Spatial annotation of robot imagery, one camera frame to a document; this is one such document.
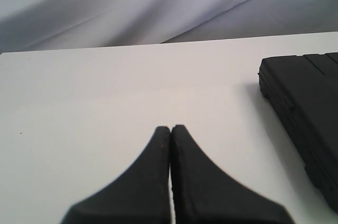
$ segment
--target white table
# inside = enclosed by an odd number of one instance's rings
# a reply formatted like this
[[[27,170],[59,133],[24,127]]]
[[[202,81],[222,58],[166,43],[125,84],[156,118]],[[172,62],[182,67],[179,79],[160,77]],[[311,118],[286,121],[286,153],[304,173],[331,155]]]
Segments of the white table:
[[[0,223],[58,223],[184,124],[297,224],[337,223],[258,88],[262,58],[338,51],[338,32],[0,55]]]

